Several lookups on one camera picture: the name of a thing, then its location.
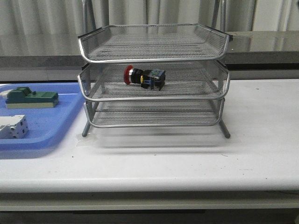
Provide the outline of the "red emergency stop button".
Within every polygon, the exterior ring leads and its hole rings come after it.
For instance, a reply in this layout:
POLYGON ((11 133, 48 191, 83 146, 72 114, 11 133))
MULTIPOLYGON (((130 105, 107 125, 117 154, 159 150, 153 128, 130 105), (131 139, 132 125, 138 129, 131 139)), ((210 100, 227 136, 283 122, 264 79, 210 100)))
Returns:
POLYGON ((160 91, 165 84, 165 70, 141 70, 129 65, 125 68, 123 79, 126 84, 139 84, 142 88, 160 91))

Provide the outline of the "mesh tray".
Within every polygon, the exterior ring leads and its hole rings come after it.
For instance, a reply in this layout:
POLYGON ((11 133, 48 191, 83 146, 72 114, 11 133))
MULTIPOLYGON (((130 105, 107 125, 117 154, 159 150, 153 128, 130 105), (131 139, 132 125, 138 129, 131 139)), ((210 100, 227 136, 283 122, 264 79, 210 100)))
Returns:
POLYGON ((221 121, 224 100, 86 101, 87 120, 97 128, 214 126, 221 121))
POLYGON ((162 89, 125 84, 128 63, 90 64, 78 75, 82 95, 90 101, 144 99, 221 99, 229 89, 230 73, 219 61, 131 63, 141 70, 165 71, 162 89))
POLYGON ((78 37, 89 63, 217 60, 233 37, 201 24, 109 25, 78 37))

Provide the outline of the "blue plastic tray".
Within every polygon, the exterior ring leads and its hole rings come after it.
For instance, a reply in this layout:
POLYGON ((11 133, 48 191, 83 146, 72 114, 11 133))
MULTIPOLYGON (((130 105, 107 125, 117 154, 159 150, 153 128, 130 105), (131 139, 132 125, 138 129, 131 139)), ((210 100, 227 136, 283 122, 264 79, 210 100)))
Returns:
POLYGON ((70 129, 83 107, 84 98, 78 83, 16 83, 0 87, 0 91, 29 87, 32 91, 57 92, 59 102, 54 108, 7 109, 0 98, 0 115, 25 115, 28 132, 22 139, 1 139, 1 150, 40 149, 57 144, 70 129))

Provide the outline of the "white circuit breaker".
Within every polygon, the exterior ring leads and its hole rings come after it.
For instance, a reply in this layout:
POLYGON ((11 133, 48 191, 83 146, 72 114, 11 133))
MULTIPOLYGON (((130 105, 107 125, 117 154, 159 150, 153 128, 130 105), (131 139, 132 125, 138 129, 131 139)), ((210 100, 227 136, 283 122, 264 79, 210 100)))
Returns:
POLYGON ((0 138, 22 139, 28 132, 27 117, 25 115, 1 116, 0 138))

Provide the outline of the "grey stone counter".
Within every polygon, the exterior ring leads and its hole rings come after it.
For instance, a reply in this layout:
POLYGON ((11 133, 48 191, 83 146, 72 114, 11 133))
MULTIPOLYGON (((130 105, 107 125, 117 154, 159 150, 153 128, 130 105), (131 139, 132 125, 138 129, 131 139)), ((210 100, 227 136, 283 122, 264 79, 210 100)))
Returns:
MULTIPOLYGON (((230 32, 233 40, 222 61, 231 70, 296 70, 298 31, 230 32)), ((75 34, 1 35, 0 65, 17 67, 81 67, 75 34)))

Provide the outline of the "green limit switch module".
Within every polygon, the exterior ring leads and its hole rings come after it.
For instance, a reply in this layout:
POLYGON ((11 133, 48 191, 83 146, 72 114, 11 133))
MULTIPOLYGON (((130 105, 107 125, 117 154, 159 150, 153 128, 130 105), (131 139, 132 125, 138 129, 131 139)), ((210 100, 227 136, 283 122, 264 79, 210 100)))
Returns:
POLYGON ((57 92, 32 91, 29 87, 18 87, 2 91, 7 109, 53 108, 59 102, 57 92))

